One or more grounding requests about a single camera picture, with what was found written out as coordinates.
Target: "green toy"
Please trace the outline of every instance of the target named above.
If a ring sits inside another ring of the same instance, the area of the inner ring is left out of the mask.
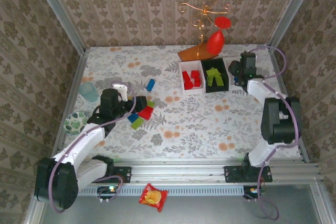
[[[152,102],[152,101],[148,101],[147,102],[147,106],[149,106],[149,107],[154,107],[155,106],[155,103],[154,102]]]
[[[136,119],[132,124],[131,127],[135,130],[137,130],[137,128],[139,128],[141,126],[141,124],[143,124],[143,119],[142,118],[138,118]]]
[[[224,86],[224,82],[221,76],[216,76],[215,79],[216,79],[216,84],[218,87]]]
[[[216,84],[218,87],[224,86],[221,73],[218,71],[217,68],[214,68],[214,67],[210,68],[209,70],[206,71],[206,74],[208,75],[206,80],[207,80],[209,87],[212,87],[214,78],[216,79]]]

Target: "red object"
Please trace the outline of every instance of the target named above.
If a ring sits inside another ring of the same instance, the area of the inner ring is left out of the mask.
[[[190,82],[190,77],[189,77],[189,74],[187,73],[187,71],[183,71],[182,76],[183,76],[184,82]]]
[[[201,79],[200,78],[195,78],[195,87],[201,86]]]
[[[138,113],[138,116],[141,116],[148,121],[149,118],[151,118],[152,116],[153,110],[154,109],[152,107],[146,106],[142,111]]]
[[[215,25],[221,29],[227,29],[231,27],[231,20],[226,17],[217,17],[215,19]]]
[[[196,78],[196,77],[199,77],[200,75],[200,72],[198,70],[193,70],[191,71],[191,78]]]
[[[217,55],[221,52],[223,46],[224,46],[224,35],[219,30],[211,35],[211,37],[208,40],[208,43],[206,44],[206,50],[213,55]]]
[[[153,204],[154,203],[153,199],[156,199],[157,197],[151,197],[149,195],[150,191],[158,191],[161,194],[161,199],[156,204]],[[139,203],[145,204],[145,205],[148,205],[148,206],[151,206],[151,207],[155,207],[155,208],[158,209],[158,212],[161,212],[161,210],[163,208],[163,205],[164,205],[164,202],[167,199],[167,195],[168,195],[168,191],[158,190],[154,186],[152,186],[151,184],[148,183],[146,185],[140,199],[139,199]]]
[[[194,87],[193,83],[191,81],[185,82],[184,83],[184,89],[192,89]]]

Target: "red toy block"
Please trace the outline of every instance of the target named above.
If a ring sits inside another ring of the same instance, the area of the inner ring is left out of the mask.
[[[191,71],[191,78],[198,78],[200,75],[200,72],[198,70]]]
[[[154,109],[152,107],[146,106],[142,111],[138,113],[138,116],[141,116],[142,118],[148,121],[149,118],[151,118],[153,110]]]
[[[187,71],[183,71],[182,76],[183,76],[184,82],[190,82],[190,77],[189,77],[189,74],[187,73]]]
[[[184,83],[184,89],[185,90],[192,89],[193,87],[194,87],[194,85],[193,85],[193,83],[191,81]]]
[[[195,87],[200,87],[200,86],[201,86],[201,79],[195,78]]]

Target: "floral tablecloth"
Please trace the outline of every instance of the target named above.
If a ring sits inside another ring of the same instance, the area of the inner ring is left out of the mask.
[[[262,45],[225,45],[219,57],[236,57]],[[87,53],[82,81],[91,81],[98,93],[113,80],[129,82],[136,95],[155,103],[149,121],[136,131],[129,120],[92,151],[111,158],[243,158],[261,139],[261,104],[241,88],[231,91],[182,95],[177,53],[190,46],[96,47]],[[257,73],[274,73],[267,49],[257,51]],[[152,92],[146,85],[155,80]],[[269,83],[279,90],[276,79]],[[74,111],[92,113],[100,101],[77,96]],[[74,137],[68,136],[66,144]],[[299,150],[286,149],[275,157],[299,158]]]

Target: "patterned wallpaper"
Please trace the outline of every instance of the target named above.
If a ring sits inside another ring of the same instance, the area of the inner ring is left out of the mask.
[[[202,6],[202,0],[61,0],[86,47],[130,45],[191,45],[197,28],[193,11],[181,13],[178,3]],[[231,4],[228,44],[267,43],[290,0],[218,0],[214,10]],[[209,36],[216,29],[207,24]]]
[[[20,223],[78,55],[46,0],[0,0],[0,223]]]
[[[306,149],[336,203],[336,0],[304,0],[279,47],[287,90],[301,100]]]

